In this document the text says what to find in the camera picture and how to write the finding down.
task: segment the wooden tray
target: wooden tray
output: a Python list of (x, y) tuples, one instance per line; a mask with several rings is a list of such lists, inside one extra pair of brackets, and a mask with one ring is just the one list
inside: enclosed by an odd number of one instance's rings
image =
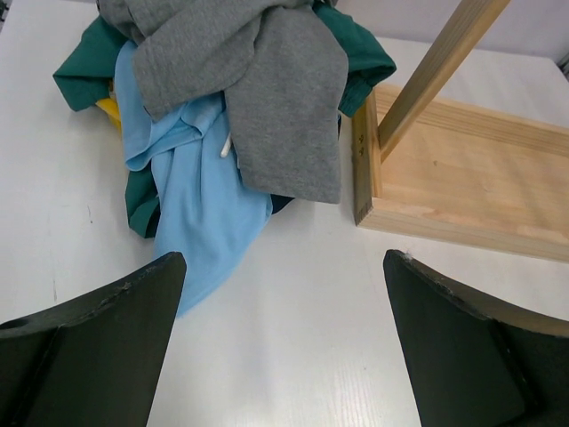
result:
[(382, 163), (398, 94), (354, 116), (357, 225), (569, 262), (569, 130), (437, 98)]

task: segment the dark object in corner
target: dark object in corner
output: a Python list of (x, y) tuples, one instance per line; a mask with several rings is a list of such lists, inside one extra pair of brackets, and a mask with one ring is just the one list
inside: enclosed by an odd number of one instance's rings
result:
[(569, 322), (399, 251), (383, 267), (423, 427), (569, 425)]
[(0, 325), (0, 425), (145, 426), (185, 272), (181, 254), (167, 254)]

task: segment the dark green cloth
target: dark green cloth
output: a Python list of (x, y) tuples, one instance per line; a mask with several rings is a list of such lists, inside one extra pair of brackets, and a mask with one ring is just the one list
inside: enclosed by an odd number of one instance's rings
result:
[[(108, 98), (116, 57), (125, 42), (126, 37), (101, 17), (85, 30), (77, 48), (53, 75), (71, 109), (87, 109)], [(124, 201), (131, 229), (144, 238), (153, 238), (160, 218), (160, 203), (150, 166), (129, 173)]]
[(98, 17), (84, 31), (79, 46), (53, 74), (65, 101), (74, 111), (108, 98), (108, 83), (126, 37)]
[(348, 82), (339, 110), (352, 117), (364, 104), (373, 87), (395, 72), (395, 62), (385, 53), (375, 36), (356, 24), (351, 16), (320, 2), (314, 3), (313, 10), (348, 55)]
[(124, 200), (129, 227), (144, 238), (153, 238), (160, 220), (160, 200), (150, 165), (129, 173)]

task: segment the pile of clothes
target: pile of clothes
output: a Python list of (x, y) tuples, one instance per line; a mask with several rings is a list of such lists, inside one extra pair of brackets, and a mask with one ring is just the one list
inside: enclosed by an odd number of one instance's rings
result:
[(53, 75), (75, 111), (105, 102), (130, 170), (130, 227), (184, 254), (179, 315), (222, 284), (293, 198), (339, 203), (338, 110), (396, 69), (329, 2), (99, 0)]

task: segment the wooden post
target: wooden post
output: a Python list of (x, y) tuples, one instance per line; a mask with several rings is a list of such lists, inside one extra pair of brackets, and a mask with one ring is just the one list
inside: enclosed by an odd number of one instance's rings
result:
[(509, 0), (461, 1), (378, 127), (381, 162), (508, 3)]

